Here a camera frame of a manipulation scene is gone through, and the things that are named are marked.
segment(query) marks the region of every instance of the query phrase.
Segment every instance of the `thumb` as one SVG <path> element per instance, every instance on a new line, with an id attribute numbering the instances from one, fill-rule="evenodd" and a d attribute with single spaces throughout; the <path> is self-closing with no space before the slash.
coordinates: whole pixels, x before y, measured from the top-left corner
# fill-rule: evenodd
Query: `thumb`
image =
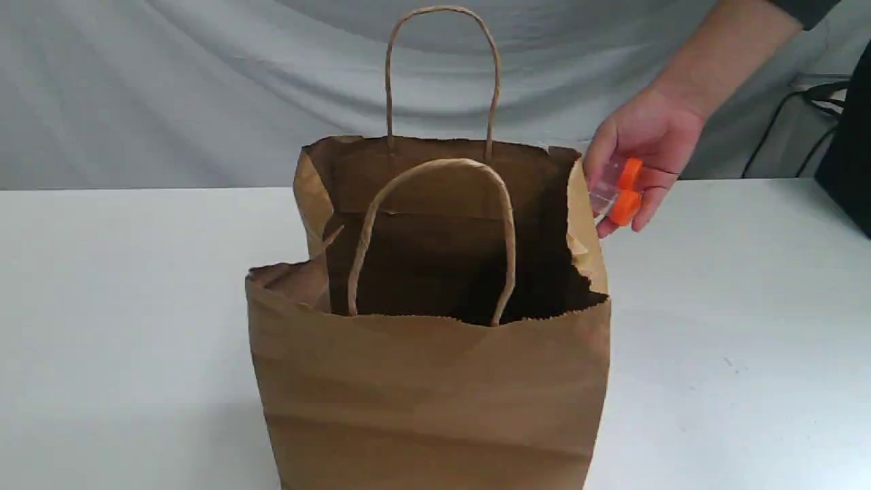
<path id="1" fill-rule="evenodd" d="M 584 178 L 587 189 L 593 189 L 602 176 L 602 169 L 617 149 L 617 124 L 609 117 L 596 130 L 584 156 Z"/>

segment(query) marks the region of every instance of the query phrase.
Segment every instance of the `hand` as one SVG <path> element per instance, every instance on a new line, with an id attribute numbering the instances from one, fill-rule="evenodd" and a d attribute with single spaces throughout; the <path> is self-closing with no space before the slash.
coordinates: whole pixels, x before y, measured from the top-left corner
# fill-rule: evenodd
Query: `hand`
<path id="1" fill-rule="evenodd" d="M 587 187 L 592 189 L 596 185 L 610 160 L 640 158 L 644 170 L 636 190 L 643 197 L 632 229 L 641 231 L 686 167 L 705 122 L 688 104 L 655 88 L 644 89 L 596 130 L 584 157 Z M 617 228 L 617 223 L 605 217 L 597 225 L 599 238 Z"/>

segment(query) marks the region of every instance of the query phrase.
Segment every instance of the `paper bag handle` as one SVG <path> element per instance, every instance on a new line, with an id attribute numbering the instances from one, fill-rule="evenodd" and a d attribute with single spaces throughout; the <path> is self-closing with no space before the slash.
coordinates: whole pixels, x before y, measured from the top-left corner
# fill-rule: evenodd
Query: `paper bag handle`
<path id="1" fill-rule="evenodd" d="M 359 314 L 357 311 L 357 285 L 360 282 L 360 270 L 363 267 L 363 261 L 366 259 L 366 252 L 369 250 L 369 244 L 372 241 L 372 228 L 375 225 L 375 215 L 381 206 L 381 202 L 406 180 L 412 179 L 419 174 L 450 167 L 466 167 L 479 170 L 487 175 L 499 188 L 499 203 L 501 204 L 500 208 L 502 209 L 505 233 L 505 255 L 508 260 L 508 266 L 505 268 L 505 287 L 499 296 L 499 300 L 496 302 L 496 311 L 493 312 L 493 319 L 490 322 L 494 327 L 499 325 L 499 320 L 502 319 L 505 306 L 511 298 L 511 293 L 514 292 L 516 281 L 517 237 L 514 230 L 514 211 L 511 208 L 508 188 L 505 186 L 502 177 L 483 163 L 465 158 L 432 160 L 412 167 L 394 177 L 375 195 L 375 198 L 369 205 L 369 209 L 366 211 L 366 217 L 363 220 L 363 227 L 360 231 L 360 243 L 357 245 L 357 254 L 354 257 L 354 264 L 351 266 L 351 271 L 348 274 L 348 313 L 350 316 L 357 316 Z"/>
<path id="2" fill-rule="evenodd" d="M 384 88 L 386 89 L 385 92 L 387 92 L 387 146 L 391 153 L 396 149 L 396 142 L 393 136 L 393 85 L 390 83 L 390 60 L 393 57 L 393 44 L 396 42 L 396 36 L 399 34 L 399 29 L 402 25 L 410 18 L 438 11 L 459 12 L 474 18 L 475 22 L 478 23 L 484 32 L 484 36 L 487 37 L 487 42 L 490 43 L 490 50 L 493 51 L 493 64 L 496 65 L 496 86 L 493 88 L 493 99 L 490 101 L 490 114 L 487 118 L 487 144 L 484 148 L 484 163 L 489 163 L 493 157 L 493 119 L 496 117 L 496 104 L 499 101 L 499 80 L 502 60 L 499 58 L 499 50 L 496 49 L 496 41 L 493 40 L 490 29 L 487 28 L 484 21 L 475 12 L 455 5 L 436 5 L 413 10 L 401 18 L 393 28 L 393 32 L 390 33 L 390 41 L 387 43 L 387 63 L 384 66 Z"/>

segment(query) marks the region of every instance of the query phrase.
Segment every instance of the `wrinkled fabric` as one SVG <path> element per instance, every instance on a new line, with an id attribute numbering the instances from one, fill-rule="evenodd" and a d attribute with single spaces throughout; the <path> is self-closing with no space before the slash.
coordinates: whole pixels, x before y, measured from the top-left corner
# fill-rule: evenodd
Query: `wrinkled fabric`
<path id="1" fill-rule="evenodd" d="M 0 188 L 289 186 L 301 146 L 385 133 L 385 43 L 425 4 L 2 2 Z M 463 4 L 503 55 L 496 138 L 583 147 L 713 0 Z M 739 174 L 789 79 L 869 25 L 871 4 L 845 1 L 797 38 L 714 117 L 686 176 Z M 394 69 L 397 133 L 484 135 L 492 65 L 470 19 L 409 22 Z"/>

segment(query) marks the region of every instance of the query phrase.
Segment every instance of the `forearm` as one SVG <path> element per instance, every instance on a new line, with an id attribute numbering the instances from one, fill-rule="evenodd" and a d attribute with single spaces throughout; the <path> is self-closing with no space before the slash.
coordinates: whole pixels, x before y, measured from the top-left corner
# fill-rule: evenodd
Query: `forearm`
<path id="1" fill-rule="evenodd" d="M 707 119 L 801 28 L 768 0 L 720 0 L 651 88 Z"/>

